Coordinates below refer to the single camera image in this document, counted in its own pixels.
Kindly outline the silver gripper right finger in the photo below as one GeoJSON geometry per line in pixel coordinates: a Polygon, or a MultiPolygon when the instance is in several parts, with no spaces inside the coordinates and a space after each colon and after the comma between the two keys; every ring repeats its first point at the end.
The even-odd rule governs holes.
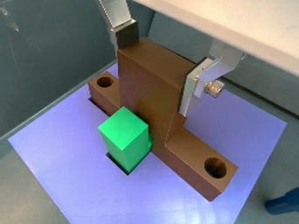
{"type": "Polygon", "coordinates": [[[212,40],[209,56],[204,57],[196,66],[186,73],[178,112],[182,116],[190,113],[194,105],[192,97],[201,98],[202,94],[212,97],[220,95],[224,84],[218,77],[229,73],[236,67],[244,53],[226,43],[212,40]]]}

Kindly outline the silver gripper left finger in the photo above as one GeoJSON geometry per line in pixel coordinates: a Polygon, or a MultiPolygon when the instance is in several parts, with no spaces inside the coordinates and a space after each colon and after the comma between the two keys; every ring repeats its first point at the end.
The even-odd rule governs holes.
{"type": "Polygon", "coordinates": [[[138,24],[132,19],[126,0],[96,0],[105,19],[109,41],[114,51],[138,40],[138,24]]]}

